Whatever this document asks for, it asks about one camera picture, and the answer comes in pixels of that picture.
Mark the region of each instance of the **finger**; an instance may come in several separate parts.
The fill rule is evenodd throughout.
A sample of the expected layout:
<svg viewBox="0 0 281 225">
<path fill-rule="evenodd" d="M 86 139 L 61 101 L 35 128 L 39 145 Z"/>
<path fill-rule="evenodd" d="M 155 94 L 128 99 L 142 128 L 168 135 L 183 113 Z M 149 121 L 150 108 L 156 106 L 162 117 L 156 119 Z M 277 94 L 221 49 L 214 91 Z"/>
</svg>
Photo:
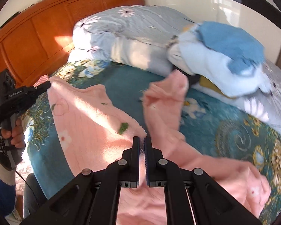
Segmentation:
<svg viewBox="0 0 281 225">
<path fill-rule="evenodd" d="M 19 119 L 19 118 L 18 118 L 18 119 L 16 120 L 16 125 L 17 125 L 17 126 L 22 125 L 22 121 L 21 121 L 21 119 Z"/>
<path fill-rule="evenodd" d="M 1 129 L 1 135 L 4 139 L 8 139 L 11 137 L 11 132 L 5 129 Z"/>
<path fill-rule="evenodd" d="M 14 146 L 15 144 L 17 143 L 20 143 L 21 141 L 23 141 L 25 139 L 25 136 L 23 133 L 17 135 L 16 137 L 14 137 L 12 140 L 11 140 L 11 144 Z"/>
<path fill-rule="evenodd" d="M 21 142 L 19 142 L 19 143 L 16 143 L 16 144 L 15 144 L 15 147 L 17 147 L 17 148 L 19 148 L 19 149 L 25 148 L 25 147 L 26 147 L 26 144 L 25 144 L 24 141 L 21 141 Z"/>
<path fill-rule="evenodd" d="M 17 135 L 19 135 L 19 134 L 21 134 L 21 133 L 23 133 L 23 127 L 22 127 L 22 125 L 15 127 L 15 128 L 13 129 L 13 131 L 11 132 L 11 136 L 12 136 L 12 137 L 16 137 Z"/>
</svg>

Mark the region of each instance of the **wooden headboard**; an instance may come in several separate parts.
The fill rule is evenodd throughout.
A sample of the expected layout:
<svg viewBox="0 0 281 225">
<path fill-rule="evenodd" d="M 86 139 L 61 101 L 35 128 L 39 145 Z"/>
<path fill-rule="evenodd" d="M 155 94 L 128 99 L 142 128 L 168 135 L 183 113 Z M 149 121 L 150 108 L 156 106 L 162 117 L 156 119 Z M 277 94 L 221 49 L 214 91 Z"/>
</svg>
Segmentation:
<svg viewBox="0 0 281 225">
<path fill-rule="evenodd" d="M 72 30 L 79 20 L 143 0 L 43 0 L 0 30 L 0 72 L 8 68 L 17 86 L 31 86 L 40 76 L 65 64 L 74 48 Z"/>
</svg>

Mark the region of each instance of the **teal floral bedsheet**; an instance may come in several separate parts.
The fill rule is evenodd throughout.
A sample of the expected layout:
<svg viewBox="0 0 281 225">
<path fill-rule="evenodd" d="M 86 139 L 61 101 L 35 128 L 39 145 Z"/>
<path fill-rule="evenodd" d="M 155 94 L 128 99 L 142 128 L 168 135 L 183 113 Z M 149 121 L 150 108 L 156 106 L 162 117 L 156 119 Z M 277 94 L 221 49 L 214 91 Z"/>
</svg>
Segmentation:
<svg viewBox="0 0 281 225">
<path fill-rule="evenodd" d="M 133 117 L 145 130 L 141 96 L 150 82 L 163 78 L 110 61 L 67 63 L 54 75 L 74 87 L 103 84 L 113 105 Z M 50 198 L 73 175 L 66 162 L 54 126 L 47 93 L 42 94 L 22 119 L 27 129 L 27 152 L 36 178 Z M 188 144 L 203 154 L 252 162 L 272 188 L 259 219 L 270 225 L 281 211 L 281 136 L 258 119 L 195 89 L 189 89 L 180 131 Z"/>
</svg>

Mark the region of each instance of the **person's leg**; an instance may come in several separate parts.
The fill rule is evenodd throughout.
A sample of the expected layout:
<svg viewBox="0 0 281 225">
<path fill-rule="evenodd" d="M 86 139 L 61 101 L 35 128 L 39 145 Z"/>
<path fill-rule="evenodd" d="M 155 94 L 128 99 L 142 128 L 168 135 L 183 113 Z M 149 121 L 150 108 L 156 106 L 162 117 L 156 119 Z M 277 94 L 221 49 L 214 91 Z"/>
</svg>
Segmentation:
<svg viewBox="0 0 281 225">
<path fill-rule="evenodd" d="M 31 187 L 36 197 L 32 193 L 31 189 L 27 186 L 27 184 L 25 184 L 23 204 L 24 219 L 30 214 L 35 213 L 38 208 L 47 201 L 47 198 L 44 195 L 33 173 L 28 175 L 26 182 Z"/>
</svg>

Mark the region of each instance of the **metal screw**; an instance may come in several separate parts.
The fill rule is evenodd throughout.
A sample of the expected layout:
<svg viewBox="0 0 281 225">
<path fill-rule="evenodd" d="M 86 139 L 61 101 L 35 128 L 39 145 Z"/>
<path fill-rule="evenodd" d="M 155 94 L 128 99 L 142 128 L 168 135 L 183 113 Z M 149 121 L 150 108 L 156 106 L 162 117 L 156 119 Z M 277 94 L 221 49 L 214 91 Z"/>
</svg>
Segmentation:
<svg viewBox="0 0 281 225">
<path fill-rule="evenodd" d="M 125 159 L 121 159 L 121 160 L 118 160 L 118 164 L 119 164 L 120 166 L 124 166 L 124 165 L 127 164 L 127 161 L 126 161 Z"/>
<path fill-rule="evenodd" d="M 201 168 L 195 168 L 194 169 L 194 174 L 196 175 L 202 175 L 203 174 L 203 170 Z"/>
<path fill-rule="evenodd" d="M 81 171 L 81 173 L 82 173 L 83 176 L 90 175 L 91 172 L 92 172 L 92 170 L 89 169 L 89 168 L 85 168 L 85 169 L 83 169 L 83 170 Z"/>
<path fill-rule="evenodd" d="M 166 159 L 160 159 L 160 160 L 158 161 L 158 163 L 159 163 L 160 165 L 166 165 L 166 164 L 167 164 L 167 160 L 166 160 Z"/>
</svg>

